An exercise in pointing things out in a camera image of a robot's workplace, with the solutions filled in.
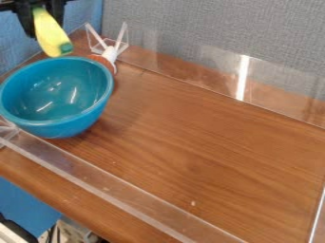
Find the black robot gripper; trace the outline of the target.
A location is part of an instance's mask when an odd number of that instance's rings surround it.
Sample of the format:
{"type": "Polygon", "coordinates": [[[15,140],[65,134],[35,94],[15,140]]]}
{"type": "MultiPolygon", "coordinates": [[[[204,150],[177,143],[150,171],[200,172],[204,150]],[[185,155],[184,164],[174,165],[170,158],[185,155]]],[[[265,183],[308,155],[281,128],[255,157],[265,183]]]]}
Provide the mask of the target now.
{"type": "Polygon", "coordinates": [[[63,25],[65,5],[76,0],[0,0],[0,11],[17,12],[21,25],[29,37],[35,38],[33,7],[47,7],[59,25],[63,25]]]}

